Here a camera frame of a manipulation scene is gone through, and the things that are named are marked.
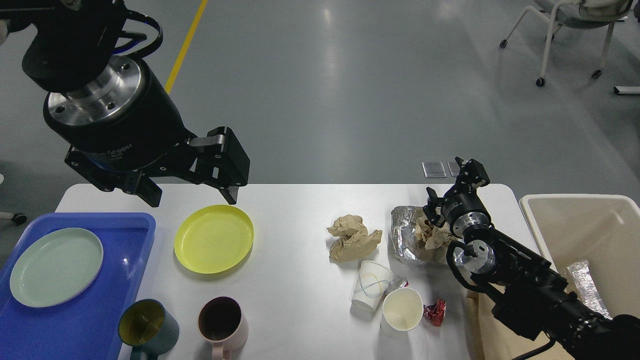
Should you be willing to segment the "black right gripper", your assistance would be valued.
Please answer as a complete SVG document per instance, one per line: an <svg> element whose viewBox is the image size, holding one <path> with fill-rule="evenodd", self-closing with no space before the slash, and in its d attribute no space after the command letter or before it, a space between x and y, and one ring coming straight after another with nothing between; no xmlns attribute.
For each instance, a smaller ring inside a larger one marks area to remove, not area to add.
<svg viewBox="0 0 640 360"><path fill-rule="evenodd" d="M488 186L491 179L484 165L475 159L457 156L454 161L459 167L454 189L438 196L432 187L426 187L427 203L422 210L432 226L443 228L447 224L452 235L463 239L467 230L493 224L477 192Z"/></svg>

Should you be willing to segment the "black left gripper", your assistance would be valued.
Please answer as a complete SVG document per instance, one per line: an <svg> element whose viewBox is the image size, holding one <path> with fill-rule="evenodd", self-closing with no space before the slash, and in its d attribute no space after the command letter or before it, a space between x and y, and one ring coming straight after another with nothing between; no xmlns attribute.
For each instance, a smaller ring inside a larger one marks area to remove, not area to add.
<svg viewBox="0 0 640 360"><path fill-rule="evenodd" d="M233 130L187 130L142 59L113 55L82 88L50 92L43 115L70 145L64 162L99 191L120 189L157 208L163 191L150 177L171 176L215 188L235 205L249 182L250 158Z"/></svg>

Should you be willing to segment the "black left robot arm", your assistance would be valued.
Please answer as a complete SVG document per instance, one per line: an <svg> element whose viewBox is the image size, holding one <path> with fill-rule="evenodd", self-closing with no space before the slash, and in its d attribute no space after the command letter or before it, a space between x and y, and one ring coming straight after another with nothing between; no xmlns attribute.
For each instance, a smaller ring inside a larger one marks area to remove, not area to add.
<svg viewBox="0 0 640 360"><path fill-rule="evenodd" d="M145 57L162 45L151 16L123 0L3 0L6 34L30 25L36 36L24 73L46 91L46 125L70 148L67 166L99 191L120 189L158 207L157 177L217 189L235 205L249 182L250 158L230 127L199 137Z"/></svg>

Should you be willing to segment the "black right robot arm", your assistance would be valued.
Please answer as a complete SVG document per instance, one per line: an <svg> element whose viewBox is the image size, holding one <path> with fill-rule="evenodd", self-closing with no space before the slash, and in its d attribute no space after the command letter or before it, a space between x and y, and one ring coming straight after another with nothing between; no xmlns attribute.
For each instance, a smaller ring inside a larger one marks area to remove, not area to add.
<svg viewBox="0 0 640 360"><path fill-rule="evenodd" d="M639 319L620 314L612 319L590 309L551 262L496 230L477 194L490 183L475 159L455 157L455 183L438 196L427 187L423 213L430 224L448 226L455 237L446 249L446 264L465 289L486 294L494 319L520 337L548 337L547 344L519 356L521 360L560 344L576 360L639 358Z"/></svg>

